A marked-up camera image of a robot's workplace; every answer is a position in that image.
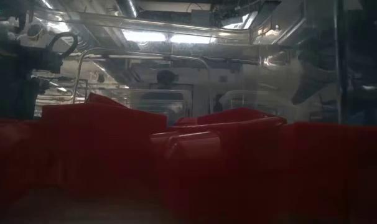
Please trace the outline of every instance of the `metal frame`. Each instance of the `metal frame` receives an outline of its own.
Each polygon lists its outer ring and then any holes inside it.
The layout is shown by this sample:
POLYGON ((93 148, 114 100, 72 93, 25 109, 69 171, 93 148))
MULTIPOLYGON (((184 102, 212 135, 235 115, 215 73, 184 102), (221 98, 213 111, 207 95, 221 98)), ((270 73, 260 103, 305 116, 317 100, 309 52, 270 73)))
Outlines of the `metal frame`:
POLYGON ((335 49, 338 81, 338 122, 347 123, 348 120, 348 65, 345 11, 343 0, 334 0, 335 49))
POLYGON ((204 59, 197 58, 197 57, 169 55, 169 54, 152 54, 152 53, 142 53, 142 52, 130 52, 130 51, 126 51, 126 50, 112 50, 112 49, 106 49, 106 48, 101 48, 101 47, 86 50, 81 54, 81 57, 80 57, 79 62, 78 62, 77 77, 75 79, 75 84, 74 84, 74 87, 73 87, 73 94, 72 94, 72 103, 73 104, 75 103, 75 97, 77 95, 79 79, 81 77, 81 69, 82 69, 83 60, 85 59, 85 57, 87 55, 93 54, 93 52, 95 53, 96 51, 101 52, 101 53, 109 53, 109 54, 113 54, 113 55, 119 55, 119 56, 121 56, 121 58, 134 58, 134 59, 143 59, 143 60, 155 60, 155 59, 159 59, 159 60, 180 59, 180 60, 182 60, 183 59, 183 60, 193 60, 193 61, 196 61, 196 62, 203 63, 205 68, 207 69, 207 72, 208 72, 209 107, 210 107, 210 113, 211 114, 213 113, 213 106, 212 106, 212 99, 211 99, 212 90, 211 90, 211 85, 210 85, 211 69, 208 66, 208 64, 206 63, 206 61, 204 61, 204 59))

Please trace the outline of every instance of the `person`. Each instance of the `person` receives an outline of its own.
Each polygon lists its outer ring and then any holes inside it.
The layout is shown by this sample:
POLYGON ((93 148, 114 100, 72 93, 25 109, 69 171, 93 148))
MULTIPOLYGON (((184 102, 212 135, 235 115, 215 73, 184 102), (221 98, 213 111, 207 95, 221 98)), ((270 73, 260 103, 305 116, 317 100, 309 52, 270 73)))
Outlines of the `person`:
MULTIPOLYGON (((159 71, 157 74, 158 90, 171 90, 177 75, 169 70, 159 71)), ((183 100, 181 93, 153 92, 141 96, 142 100, 183 100)))
POLYGON ((183 107, 180 101, 184 100, 183 94, 179 92, 169 92, 173 88, 174 82, 177 78, 173 72, 169 70, 162 70, 157 74, 158 90, 141 96, 141 105, 139 110, 160 113, 168 117, 168 126, 173 124, 181 118, 181 108, 183 107))

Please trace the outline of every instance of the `fluorescent light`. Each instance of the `fluorescent light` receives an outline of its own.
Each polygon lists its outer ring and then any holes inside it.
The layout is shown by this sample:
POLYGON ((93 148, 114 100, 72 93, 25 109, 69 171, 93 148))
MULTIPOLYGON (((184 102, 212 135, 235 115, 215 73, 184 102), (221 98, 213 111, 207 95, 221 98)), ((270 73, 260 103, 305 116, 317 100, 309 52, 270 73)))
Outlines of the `fluorescent light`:
POLYGON ((209 44, 216 41, 214 37, 201 37, 196 35, 175 34, 170 39, 172 43, 209 44))
POLYGON ((138 32, 122 30, 126 40, 135 42, 162 42, 166 41, 166 36, 160 32, 138 32))

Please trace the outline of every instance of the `black cable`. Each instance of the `black cable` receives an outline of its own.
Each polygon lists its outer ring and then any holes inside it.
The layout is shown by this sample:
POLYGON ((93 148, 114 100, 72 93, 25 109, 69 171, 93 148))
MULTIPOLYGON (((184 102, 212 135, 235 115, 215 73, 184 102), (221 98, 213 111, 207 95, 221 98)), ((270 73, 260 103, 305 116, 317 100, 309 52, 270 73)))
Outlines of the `black cable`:
POLYGON ((198 4, 198 3, 190 3, 188 6, 187 6, 187 9, 186 9, 186 12, 189 11, 189 8, 192 4, 196 4, 201 10, 203 10, 203 8, 198 4))
POLYGON ((66 50, 64 53, 60 54, 61 58, 65 58, 65 57, 69 56, 72 52, 74 52, 74 50, 78 46, 77 35, 75 35, 71 32, 62 32, 62 33, 56 34, 56 36, 52 39, 52 41, 50 41, 49 46, 47 46, 47 47, 48 47, 48 49, 52 50, 56 41, 58 41, 62 37, 72 37, 74 39, 74 42, 72 43, 70 48, 68 50, 66 50))

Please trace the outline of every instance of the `clear plastic panel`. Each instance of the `clear plastic panel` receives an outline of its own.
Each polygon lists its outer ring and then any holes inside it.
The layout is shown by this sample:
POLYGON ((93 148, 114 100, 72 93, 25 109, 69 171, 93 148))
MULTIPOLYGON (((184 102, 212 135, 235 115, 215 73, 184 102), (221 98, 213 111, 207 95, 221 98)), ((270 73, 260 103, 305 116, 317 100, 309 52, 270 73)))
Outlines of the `clear plastic panel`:
MULTIPOLYGON (((80 75, 87 77, 94 72, 90 67, 97 67, 98 73, 114 78, 113 85, 144 90, 149 88, 148 83, 157 82, 157 73, 152 72, 149 77, 145 74, 148 73, 146 69, 159 72, 162 70, 159 67, 164 67, 180 73, 178 76, 185 81, 175 83, 175 90, 185 90, 179 89, 179 85, 192 85, 192 116, 245 106, 278 114, 290 122, 338 121, 332 0, 308 0, 306 4, 304 1, 283 1, 269 17, 246 30, 183 26, 41 8, 34 10, 34 17, 54 32, 69 27, 78 33, 80 26, 86 27, 91 37, 98 40, 95 45, 87 44, 83 39, 81 45, 78 44, 77 52, 89 51, 85 52, 83 68, 78 68, 80 75), (120 51, 131 58, 118 59, 121 54, 113 53, 118 49, 124 49, 120 51), (203 60, 209 67, 209 78, 201 63, 164 63, 171 55, 203 60), (146 65, 140 61, 139 67, 150 65, 149 60, 152 60, 150 68, 132 68, 136 56, 147 57, 146 65), (118 71, 122 67, 128 72, 118 71), (236 101, 244 95, 244 103, 236 101)), ((73 54, 67 60, 78 60, 78 56, 82 54, 73 54)))
MULTIPOLYGON (((87 6, 46 0, 41 3, 44 7, 32 7, 27 13, 27 25, 16 39, 23 46, 44 49, 57 34, 77 36, 77 47, 63 59, 60 74, 34 71, 34 76, 76 79, 79 73, 78 79, 87 86, 71 81, 72 89, 61 87, 71 90, 72 96, 53 96, 57 87, 51 86, 45 91, 50 96, 38 97, 39 105, 55 103, 44 101, 46 97, 79 103, 94 88, 99 94, 116 86, 151 90, 157 85, 157 73, 170 70, 179 77, 170 90, 191 93, 190 116, 236 108, 238 104, 227 106, 229 95, 249 91, 265 100, 254 97, 242 106, 280 108, 281 104, 290 112, 277 114, 289 121, 338 122, 339 102, 347 99, 341 100, 337 91, 344 82, 336 73, 334 2, 283 0, 273 7, 245 9, 248 17, 242 22, 251 19, 253 23, 227 29, 123 17, 118 9, 111 10, 109 2, 102 5, 99 0, 87 6), (40 29, 32 35, 35 25, 40 29)), ((65 52, 73 42, 62 37, 52 49, 65 52)))
MULTIPOLYGON (((75 86, 75 79, 72 77, 62 77, 56 76, 54 74, 42 74, 44 76, 39 76, 36 74, 37 78, 41 78, 49 81, 49 89, 40 93, 36 99, 35 104, 35 118, 42 116, 42 107, 45 105, 64 105, 71 104, 73 98, 73 90, 75 86)), ((88 85, 88 80, 81 79, 78 82, 77 96, 75 97, 75 103, 85 102, 88 94, 90 92, 90 87, 88 85)))
POLYGON ((189 91, 110 88, 103 90, 102 94, 131 109, 163 114, 167 116, 169 126, 180 118, 190 117, 192 113, 192 94, 189 91))

